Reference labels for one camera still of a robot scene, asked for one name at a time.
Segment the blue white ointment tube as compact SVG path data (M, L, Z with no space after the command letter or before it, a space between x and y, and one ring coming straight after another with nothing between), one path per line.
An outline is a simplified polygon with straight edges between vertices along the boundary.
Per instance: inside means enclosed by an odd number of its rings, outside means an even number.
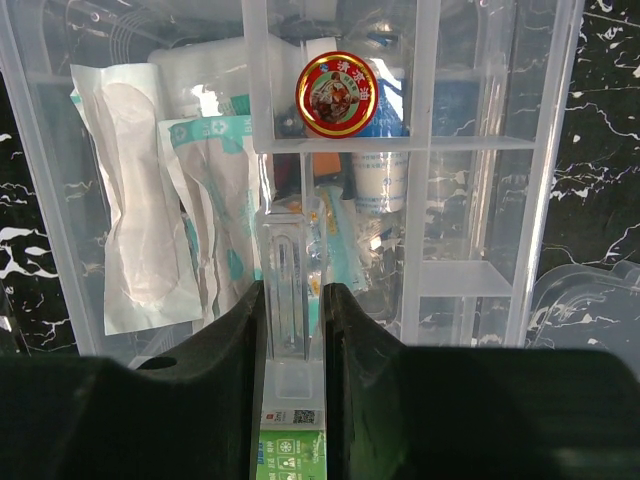
M404 69L389 66L381 58L371 59L370 65L379 87L378 106L373 119L358 137L407 136L404 122ZM398 212L405 206L408 152L354 152L351 160L358 213L379 216Z

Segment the brown medicine bottle orange cap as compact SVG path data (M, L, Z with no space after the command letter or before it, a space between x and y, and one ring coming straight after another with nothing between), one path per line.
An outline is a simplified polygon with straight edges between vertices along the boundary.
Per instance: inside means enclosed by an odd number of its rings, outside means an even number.
M279 193L300 193L302 185L301 158L299 154L276 154L274 161L275 186ZM339 182L342 175L340 155L335 152L311 154L312 178L315 186Z

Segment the clear divided organizer tray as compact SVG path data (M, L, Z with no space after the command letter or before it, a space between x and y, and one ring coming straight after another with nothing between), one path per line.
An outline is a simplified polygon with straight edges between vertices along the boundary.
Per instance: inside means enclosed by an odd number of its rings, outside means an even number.
M519 347L580 1L5 1L76 350L136 368L266 286L271 421L323 408L323 287Z

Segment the small green box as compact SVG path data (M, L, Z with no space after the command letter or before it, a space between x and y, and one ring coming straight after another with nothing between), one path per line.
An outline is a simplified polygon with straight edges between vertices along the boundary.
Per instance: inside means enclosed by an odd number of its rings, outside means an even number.
M326 480L323 410L265 410L261 417L257 480Z

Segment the white green sachet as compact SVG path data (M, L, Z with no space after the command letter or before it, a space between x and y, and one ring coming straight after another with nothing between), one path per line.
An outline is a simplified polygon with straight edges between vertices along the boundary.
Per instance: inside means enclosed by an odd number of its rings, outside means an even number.
M169 119L151 63L75 65L71 76L110 208L105 332L220 318L257 277L249 117Z

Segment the clear lid with black handle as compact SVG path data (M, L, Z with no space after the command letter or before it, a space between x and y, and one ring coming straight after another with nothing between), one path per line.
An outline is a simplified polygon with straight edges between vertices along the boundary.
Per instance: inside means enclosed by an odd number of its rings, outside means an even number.
M639 265L562 265L535 284L526 346L639 354Z

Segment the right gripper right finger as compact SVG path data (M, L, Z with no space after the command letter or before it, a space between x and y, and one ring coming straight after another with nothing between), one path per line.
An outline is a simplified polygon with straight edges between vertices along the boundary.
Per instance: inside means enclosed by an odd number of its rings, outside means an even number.
M639 385L598 351L408 346L322 294L331 479L635 479Z

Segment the clear teal bandage packet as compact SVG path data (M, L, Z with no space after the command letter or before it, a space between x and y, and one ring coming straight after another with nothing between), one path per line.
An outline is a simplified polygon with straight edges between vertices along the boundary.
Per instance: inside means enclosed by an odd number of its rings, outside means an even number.
M272 203L276 223L267 231L265 284L270 304L282 312L317 307L326 284L344 284L353 292L369 287L342 194L336 185L317 186L309 197L297 194Z

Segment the white plastic bottle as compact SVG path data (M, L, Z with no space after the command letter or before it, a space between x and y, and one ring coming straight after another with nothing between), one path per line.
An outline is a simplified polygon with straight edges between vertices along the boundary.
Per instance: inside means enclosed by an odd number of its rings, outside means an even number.
M294 46L274 35L260 53L271 69L274 113L295 107L295 90L303 67L318 55L337 49L333 37L309 40ZM159 67L175 118L242 116L250 113L248 54L253 52L242 37L153 51L148 61Z

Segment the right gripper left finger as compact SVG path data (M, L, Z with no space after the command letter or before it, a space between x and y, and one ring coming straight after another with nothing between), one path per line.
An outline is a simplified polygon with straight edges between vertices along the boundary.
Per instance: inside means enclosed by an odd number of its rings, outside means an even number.
M129 369L109 358L1 360L5 479L251 479L266 355L264 287Z

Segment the small orange coin item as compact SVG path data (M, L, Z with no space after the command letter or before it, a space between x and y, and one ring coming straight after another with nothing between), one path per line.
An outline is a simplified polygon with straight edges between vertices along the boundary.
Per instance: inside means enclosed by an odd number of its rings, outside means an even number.
M376 76L362 58L345 51L316 56L296 85L296 107L306 127L328 139L357 135L379 102Z

